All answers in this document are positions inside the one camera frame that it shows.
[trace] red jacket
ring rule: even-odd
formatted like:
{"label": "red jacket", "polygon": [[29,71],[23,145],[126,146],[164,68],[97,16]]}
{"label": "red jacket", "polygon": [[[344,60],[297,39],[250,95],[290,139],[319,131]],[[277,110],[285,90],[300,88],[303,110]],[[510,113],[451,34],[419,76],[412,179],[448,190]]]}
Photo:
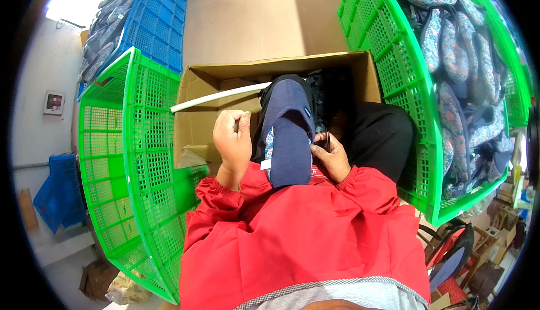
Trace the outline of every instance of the red jacket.
{"label": "red jacket", "polygon": [[187,214],[182,309],[232,309],[297,284],[372,276],[430,302],[419,218],[376,169],[354,166],[334,185],[313,166],[308,185],[275,191],[249,163],[240,192],[206,178],[197,195],[202,203]]}

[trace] stack of slippers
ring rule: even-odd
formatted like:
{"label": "stack of slippers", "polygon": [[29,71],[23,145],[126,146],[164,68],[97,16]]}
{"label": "stack of slippers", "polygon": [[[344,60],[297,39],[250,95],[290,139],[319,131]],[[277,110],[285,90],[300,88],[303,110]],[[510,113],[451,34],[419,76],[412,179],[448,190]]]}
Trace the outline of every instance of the stack of slippers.
{"label": "stack of slippers", "polygon": [[118,47],[131,7],[135,0],[103,0],[89,28],[83,48],[83,61],[77,83],[89,84],[96,72]]}
{"label": "stack of slippers", "polygon": [[398,0],[437,84],[443,141],[443,198],[501,177],[513,151],[505,133],[508,68],[471,0]]}

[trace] blue plastic crate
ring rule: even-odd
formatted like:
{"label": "blue plastic crate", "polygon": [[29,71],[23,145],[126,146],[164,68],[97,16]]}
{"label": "blue plastic crate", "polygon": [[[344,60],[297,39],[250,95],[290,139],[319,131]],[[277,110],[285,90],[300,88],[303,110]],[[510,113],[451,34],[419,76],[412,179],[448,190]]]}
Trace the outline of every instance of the blue plastic crate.
{"label": "blue plastic crate", "polygon": [[60,224],[69,227],[86,219],[80,195],[75,155],[49,157],[50,175],[33,204],[47,226],[56,233]]}
{"label": "blue plastic crate", "polygon": [[[182,74],[186,7],[187,0],[135,0],[118,47],[98,69],[96,76],[133,46],[145,57]],[[87,84],[79,84],[79,99],[86,87]]]}

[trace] wooden chair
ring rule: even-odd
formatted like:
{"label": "wooden chair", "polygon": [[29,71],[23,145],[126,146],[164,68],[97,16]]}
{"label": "wooden chair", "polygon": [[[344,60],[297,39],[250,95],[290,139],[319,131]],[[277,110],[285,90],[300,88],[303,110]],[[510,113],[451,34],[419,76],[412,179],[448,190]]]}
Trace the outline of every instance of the wooden chair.
{"label": "wooden chair", "polygon": [[494,246],[497,241],[496,238],[488,234],[486,231],[478,228],[477,226],[474,226],[474,230],[480,235],[480,239],[476,243],[476,246],[473,248],[470,256],[473,263],[471,265],[465,263],[465,268],[469,269],[469,271],[467,272],[465,279],[461,283],[460,287],[462,289],[465,289],[465,287],[467,287],[469,281],[476,272],[476,269],[488,260],[488,254],[492,246]]}

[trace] floor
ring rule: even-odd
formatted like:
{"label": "floor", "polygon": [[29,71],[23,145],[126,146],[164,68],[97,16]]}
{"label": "floor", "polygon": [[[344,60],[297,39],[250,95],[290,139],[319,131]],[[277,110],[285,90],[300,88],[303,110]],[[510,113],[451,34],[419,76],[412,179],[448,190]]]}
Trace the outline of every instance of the floor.
{"label": "floor", "polygon": [[184,65],[347,51],[341,0],[188,0]]}

